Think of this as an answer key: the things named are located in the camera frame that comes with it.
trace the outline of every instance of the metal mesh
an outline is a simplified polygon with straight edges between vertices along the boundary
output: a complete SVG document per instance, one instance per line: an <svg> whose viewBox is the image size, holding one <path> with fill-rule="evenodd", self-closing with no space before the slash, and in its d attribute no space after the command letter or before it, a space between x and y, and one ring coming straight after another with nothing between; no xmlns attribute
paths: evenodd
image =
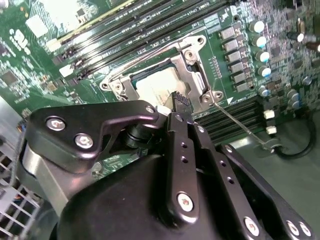
<svg viewBox="0 0 320 240"><path fill-rule="evenodd" d="M0 153L0 183L8 184L13 162ZM0 239L26 239L42 200L17 180L13 187L0 189Z"/></svg>

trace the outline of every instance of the motherboard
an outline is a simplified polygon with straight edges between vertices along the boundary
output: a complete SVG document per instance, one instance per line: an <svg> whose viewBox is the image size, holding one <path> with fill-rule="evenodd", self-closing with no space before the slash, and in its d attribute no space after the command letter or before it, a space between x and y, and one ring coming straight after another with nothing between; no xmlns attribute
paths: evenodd
<svg viewBox="0 0 320 240"><path fill-rule="evenodd" d="M274 134L319 107L319 20L317 0L0 0L0 96L28 119L179 91L215 143L243 131L214 102ZM104 161L103 175L136 158Z"/></svg>

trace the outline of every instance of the black capacitor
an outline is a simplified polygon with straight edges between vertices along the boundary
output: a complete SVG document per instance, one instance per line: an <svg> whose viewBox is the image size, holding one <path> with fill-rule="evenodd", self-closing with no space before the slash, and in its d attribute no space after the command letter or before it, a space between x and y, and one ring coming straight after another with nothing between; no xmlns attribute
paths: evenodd
<svg viewBox="0 0 320 240"><path fill-rule="evenodd" d="M307 49L320 53L320 42L307 42L305 46Z"/></svg>
<svg viewBox="0 0 320 240"><path fill-rule="evenodd" d="M304 38L305 38L305 35L303 33L300 33L300 32L295 32L295 31L290 31L287 33L286 35L290 40L294 40L294 41L297 41L299 43L301 43Z"/></svg>

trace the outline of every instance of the white label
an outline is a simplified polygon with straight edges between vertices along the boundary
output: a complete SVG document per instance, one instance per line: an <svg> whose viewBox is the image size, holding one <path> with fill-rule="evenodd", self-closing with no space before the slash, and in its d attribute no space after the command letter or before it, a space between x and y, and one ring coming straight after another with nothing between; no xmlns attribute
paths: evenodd
<svg viewBox="0 0 320 240"><path fill-rule="evenodd" d="M9 39L11 40L11 42L13 43L13 45L19 50L22 51L22 49L24 50L24 52L27 55L30 55L31 52L29 50L29 48L27 47L28 45L28 39L25 38L25 35L19 30L17 29L16 31L13 29L9 30L10 33L10 37Z"/></svg>
<svg viewBox="0 0 320 240"><path fill-rule="evenodd" d="M41 36L45 35L49 30L47 26L44 24L44 22L41 20L41 18L38 15L34 15L33 17L30 17L25 24L30 28L30 30L33 32L33 34L40 38Z"/></svg>

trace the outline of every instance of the cable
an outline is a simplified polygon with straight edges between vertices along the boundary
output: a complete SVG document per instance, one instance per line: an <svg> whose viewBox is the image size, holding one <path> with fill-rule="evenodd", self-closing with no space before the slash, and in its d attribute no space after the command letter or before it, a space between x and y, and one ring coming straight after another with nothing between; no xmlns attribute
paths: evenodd
<svg viewBox="0 0 320 240"><path fill-rule="evenodd" d="M308 145L301 152L298 152L295 154L284 153L282 151L283 150L282 147L277 146L274 148L274 152L279 156L279 158L284 159L284 160L299 159L299 158L306 156L308 153L311 152L312 149L314 149L316 142L317 142L317 128L316 128L316 124L313 120L313 113L307 111L305 113L304 117L306 117L306 126L308 128L309 133L310 133Z"/></svg>

